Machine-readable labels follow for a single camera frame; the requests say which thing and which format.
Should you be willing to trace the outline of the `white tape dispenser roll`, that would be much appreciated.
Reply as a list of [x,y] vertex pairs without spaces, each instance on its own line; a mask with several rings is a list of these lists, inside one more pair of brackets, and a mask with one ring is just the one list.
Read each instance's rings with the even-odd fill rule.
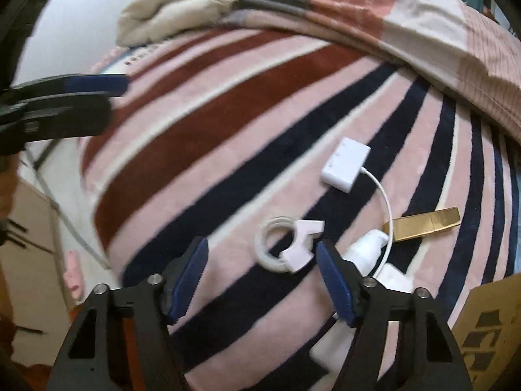
[[[268,235],[275,230],[287,230],[293,235],[290,245],[278,256],[268,250]],[[325,229],[325,222],[318,220],[300,220],[287,216],[274,217],[263,223],[257,231],[253,250],[256,262],[264,269],[278,274],[295,274],[306,267],[314,258],[314,239]]]

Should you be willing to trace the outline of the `striped pink fleece blanket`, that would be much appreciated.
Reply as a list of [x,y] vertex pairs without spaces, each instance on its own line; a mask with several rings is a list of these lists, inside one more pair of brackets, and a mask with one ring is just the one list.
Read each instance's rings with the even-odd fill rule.
[[469,292],[512,275],[518,146],[406,68],[307,36],[185,33],[118,51],[130,79],[107,131],[82,146],[81,174],[114,273],[132,286],[197,236],[209,259],[171,331],[194,390],[321,390],[312,347],[333,326],[316,265],[275,274],[253,239],[276,216],[325,222],[339,250],[385,223],[373,181],[349,193],[320,173],[347,137],[396,216],[458,207],[460,226],[394,244],[390,263],[428,289],[449,322]]

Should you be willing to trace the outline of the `brown cardboard box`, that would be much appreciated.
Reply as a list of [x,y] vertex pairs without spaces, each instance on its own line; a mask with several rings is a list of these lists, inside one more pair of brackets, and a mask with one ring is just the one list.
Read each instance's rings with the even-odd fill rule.
[[521,391],[520,275],[473,289],[452,331],[474,390]]

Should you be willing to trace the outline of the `gold foil bar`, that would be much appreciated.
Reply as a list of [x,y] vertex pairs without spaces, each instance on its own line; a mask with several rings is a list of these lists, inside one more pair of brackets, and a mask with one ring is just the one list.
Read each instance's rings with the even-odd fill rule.
[[435,233],[444,232],[461,224],[458,207],[444,208],[434,212],[407,215],[392,221],[394,243],[424,238]]

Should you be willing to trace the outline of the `cream folded blanket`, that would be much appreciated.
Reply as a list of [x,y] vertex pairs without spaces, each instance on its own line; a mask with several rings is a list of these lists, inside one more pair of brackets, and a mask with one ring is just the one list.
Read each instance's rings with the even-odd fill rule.
[[237,0],[132,0],[121,12],[119,47],[139,47],[182,31],[209,26],[232,10]]

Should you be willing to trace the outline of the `patchwork pink grey duvet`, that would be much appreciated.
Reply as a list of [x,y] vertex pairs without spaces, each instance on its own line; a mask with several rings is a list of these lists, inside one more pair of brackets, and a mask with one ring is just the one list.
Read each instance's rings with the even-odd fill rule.
[[520,136],[520,42],[461,0],[233,0],[222,24],[346,41],[393,57]]

